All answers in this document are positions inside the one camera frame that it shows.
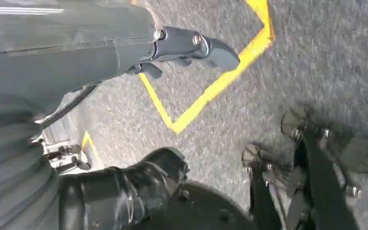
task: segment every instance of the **bolt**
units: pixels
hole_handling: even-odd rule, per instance
[[[272,171],[273,170],[273,164],[272,163],[267,163],[266,164],[266,170],[267,171]]]
[[[202,44],[202,38],[200,34],[195,34],[193,36],[193,45],[200,46]]]
[[[324,129],[324,135],[325,135],[325,137],[326,138],[328,138],[329,137],[329,129]]]
[[[352,195],[355,197],[355,198],[360,198],[362,194],[362,190],[358,187],[353,187],[352,188]]]

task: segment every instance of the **yellow painted line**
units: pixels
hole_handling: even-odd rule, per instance
[[[152,85],[144,74],[140,74],[140,79],[145,85],[150,98],[157,111],[165,122],[166,126],[175,133],[183,131],[202,111],[202,109],[224,91],[233,81],[235,81],[274,41],[275,33],[269,15],[267,0],[245,0],[263,23],[263,29],[239,54],[240,64],[232,71],[223,73],[215,80],[204,93],[192,104],[175,122],[172,121],[163,107],[160,99],[154,91]]]
[[[91,149],[92,149],[92,153],[94,154],[94,157],[96,159],[96,161],[98,162],[99,165],[101,165],[102,167],[104,167],[103,163],[102,163],[102,159],[101,157],[99,156],[97,150],[96,150],[96,147],[91,139],[91,136],[90,134],[88,133],[88,131],[85,131],[85,134],[84,134],[84,138],[82,139],[82,142],[81,142],[81,148],[82,150],[85,150],[85,147],[87,146],[87,143],[91,146]]]

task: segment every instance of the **gray carpet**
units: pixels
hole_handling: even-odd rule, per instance
[[[152,0],[167,25],[197,29],[240,51],[262,27],[242,0]],[[137,76],[103,85],[71,116],[87,129],[105,165],[125,167],[163,146],[188,159],[189,177],[212,185],[243,208],[248,179],[240,152],[251,140],[290,158],[292,143],[279,132],[279,117],[305,102],[327,120],[368,133],[368,0],[270,1],[274,45],[179,135],[166,128]],[[176,119],[220,74],[200,65],[152,80],[167,112]],[[361,229],[368,229],[368,176],[357,176],[364,194],[352,199]]]

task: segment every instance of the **gray fabric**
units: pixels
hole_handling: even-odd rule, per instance
[[[58,229],[58,176],[42,145],[30,141],[41,133],[35,117],[53,112],[71,90],[122,74],[150,48],[0,54],[0,229]]]

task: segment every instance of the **screw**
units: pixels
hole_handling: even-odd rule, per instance
[[[202,44],[202,38],[200,34],[195,34],[193,36],[193,45],[200,46]]]

